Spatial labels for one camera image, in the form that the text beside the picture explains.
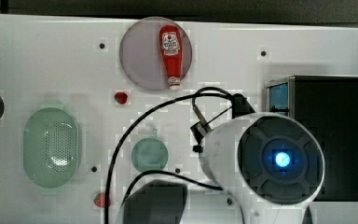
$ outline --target black box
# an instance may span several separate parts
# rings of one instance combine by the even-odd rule
[[[358,202],[358,77],[292,76],[266,85],[266,111],[289,116],[324,152],[318,202]]]

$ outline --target red ketchup bottle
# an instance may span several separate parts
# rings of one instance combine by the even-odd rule
[[[172,25],[162,27],[159,31],[159,44],[170,90],[179,90],[182,75],[182,37],[179,29]]]

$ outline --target white table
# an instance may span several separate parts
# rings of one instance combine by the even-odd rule
[[[178,22],[193,46],[193,63],[183,91],[140,90],[123,74],[118,46],[136,21],[0,15],[0,95],[6,111],[0,120],[0,223],[103,223],[93,204],[104,190],[110,155],[131,123],[153,105],[218,86],[241,92],[262,109],[263,85],[291,75],[358,77],[358,29],[259,24]],[[105,49],[99,49],[104,42]],[[268,54],[261,57],[260,51]],[[130,105],[116,105],[116,90],[130,91]],[[74,178],[55,190],[41,189],[22,167],[22,132],[43,105],[60,101],[82,132],[82,161]],[[227,108],[224,100],[199,99],[209,119]],[[229,119],[223,116],[216,126]],[[150,116],[123,146],[112,184],[115,217],[126,187],[139,173],[131,147],[158,128],[170,157],[167,171],[205,180],[189,127],[197,121],[189,102]],[[90,168],[96,165],[98,172]],[[137,185],[139,188],[152,177]],[[357,223],[358,203],[312,203],[321,223]]]

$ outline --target black cable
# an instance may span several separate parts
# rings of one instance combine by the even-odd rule
[[[112,156],[112,160],[110,161],[110,166],[109,166],[109,170],[108,170],[108,174],[107,174],[107,180],[106,180],[106,193],[105,193],[105,201],[106,202],[109,202],[110,185],[111,185],[111,182],[112,182],[113,168],[115,167],[115,164],[116,164],[118,152],[119,152],[121,146],[123,145],[124,141],[126,140],[127,136],[132,132],[132,130],[142,120],[144,120],[147,116],[149,116],[150,114],[152,114],[153,112],[155,112],[156,110],[158,110],[158,109],[160,109],[160,108],[162,108],[164,106],[172,105],[172,104],[175,104],[177,102],[192,99],[192,98],[205,97],[205,96],[220,97],[220,98],[223,98],[223,99],[231,100],[231,96],[222,95],[222,94],[219,94],[219,93],[196,93],[196,94],[186,95],[186,96],[178,97],[178,98],[175,98],[173,100],[167,101],[167,102],[165,102],[163,104],[156,105],[155,107],[153,107],[153,108],[149,109],[148,111],[146,111],[141,117],[139,117],[136,121],[133,122],[133,124],[130,126],[130,128],[123,134],[123,136],[118,141],[118,144],[117,144],[117,146],[115,148],[115,151],[113,153],[113,156]],[[108,207],[108,204],[106,204],[105,207],[104,207],[104,220],[105,220],[105,224],[109,224],[109,207]]]
[[[217,88],[217,87],[204,87],[204,88],[197,90],[196,93],[194,93],[194,94],[200,94],[203,91],[219,91],[219,92],[225,94],[226,96],[232,97],[232,95],[228,91],[225,91],[225,90]],[[193,105],[193,107],[196,106],[196,98],[193,98],[191,100],[191,104]]]
[[[121,205],[124,204],[124,202],[126,202],[126,200],[130,197],[131,195],[131,190],[133,189],[133,187],[135,186],[135,184],[142,178],[144,177],[145,175],[170,175],[170,176],[174,176],[176,178],[179,178],[179,179],[183,179],[187,182],[190,182],[192,184],[196,184],[198,186],[201,186],[201,187],[204,187],[206,189],[214,189],[214,190],[223,190],[222,188],[220,187],[217,187],[217,186],[212,186],[212,185],[207,185],[207,184],[203,184],[203,183],[200,183],[196,180],[193,180],[193,179],[190,179],[190,178],[187,178],[185,176],[182,176],[182,175],[177,175],[175,173],[171,173],[171,172],[166,172],[166,171],[159,171],[159,170],[151,170],[151,171],[145,171],[139,175],[137,175],[131,182],[131,184],[129,185],[127,191],[126,191],[126,194],[124,195],[124,199],[123,199],[123,202],[121,203]]]
[[[206,124],[204,124],[203,126],[206,126],[206,125],[208,125],[208,124],[210,124],[212,121],[214,121],[214,120],[216,120],[217,118],[219,118],[220,116],[222,116],[224,113],[226,113],[229,109],[231,109],[232,108],[232,105],[229,107],[229,108],[227,108],[227,109],[225,109],[225,110],[223,110],[222,112],[220,112],[220,114],[218,114],[218,115],[216,115],[214,118],[212,118],[211,120],[209,120]]]

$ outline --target green oval dish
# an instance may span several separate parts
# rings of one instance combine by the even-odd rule
[[[79,130],[65,111],[49,107],[34,113],[24,130],[24,169],[36,185],[53,189],[68,182],[80,163]]]

